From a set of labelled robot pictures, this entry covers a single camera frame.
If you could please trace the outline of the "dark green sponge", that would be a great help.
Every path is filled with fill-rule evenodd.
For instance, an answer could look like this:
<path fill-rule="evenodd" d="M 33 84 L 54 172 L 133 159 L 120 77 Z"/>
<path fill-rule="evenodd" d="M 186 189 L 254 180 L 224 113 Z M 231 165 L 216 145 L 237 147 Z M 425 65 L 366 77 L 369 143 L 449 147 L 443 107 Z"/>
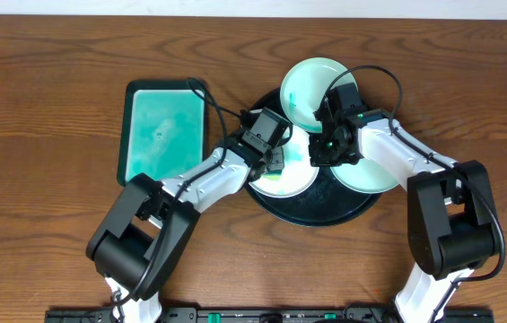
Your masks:
<path fill-rule="evenodd" d="M 266 172 L 262 175 L 263 179 L 267 180 L 279 180 L 282 176 L 284 168 L 277 168 L 277 169 L 266 169 Z"/>

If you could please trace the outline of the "white plate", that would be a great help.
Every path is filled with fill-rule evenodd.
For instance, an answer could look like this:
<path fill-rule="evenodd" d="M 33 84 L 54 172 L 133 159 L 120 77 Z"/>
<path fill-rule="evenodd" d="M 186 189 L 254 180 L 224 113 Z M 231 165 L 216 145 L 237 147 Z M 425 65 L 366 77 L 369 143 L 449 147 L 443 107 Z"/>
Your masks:
<path fill-rule="evenodd" d="M 293 126 L 293 137 L 284 146 L 284 169 L 279 180 L 267 180 L 262 176 L 249 183 L 259 194 L 287 198 L 299 195 L 316 179 L 319 169 L 310 165 L 309 135 Z"/>

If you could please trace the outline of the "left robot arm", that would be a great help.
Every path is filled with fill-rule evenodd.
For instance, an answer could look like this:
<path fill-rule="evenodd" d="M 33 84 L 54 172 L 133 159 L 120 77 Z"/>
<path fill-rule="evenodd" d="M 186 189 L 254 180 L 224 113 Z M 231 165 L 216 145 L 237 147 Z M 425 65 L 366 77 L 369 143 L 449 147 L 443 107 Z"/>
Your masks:
<path fill-rule="evenodd" d="M 271 109 L 246 112 L 250 123 L 225 133 L 211 155 L 172 178 L 144 173 L 124 186 L 86 247 L 111 289 L 109 321 L 155 322 L 159 291 L 171 276 L 200 215 L 259 179 L 293 136 Z"/>

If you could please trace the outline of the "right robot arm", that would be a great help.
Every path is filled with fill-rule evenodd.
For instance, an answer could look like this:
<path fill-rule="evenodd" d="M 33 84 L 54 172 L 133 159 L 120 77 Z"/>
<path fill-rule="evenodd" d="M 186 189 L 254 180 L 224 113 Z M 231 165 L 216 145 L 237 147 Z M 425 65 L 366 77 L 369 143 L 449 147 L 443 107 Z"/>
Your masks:
<path fill-rule="evenodd" d="M 374 162 L 407 193 L 407 238 L 414 268 L 388 316 L 398 322 L 435 322 L 461 284 L 497 276 L 506 241 L 487 170 L 459 163 L 412 137 L 383 109 L 369 109 L 353 83 L 332 83 L 315 118 L 310 162 L 340 167 Z"/>

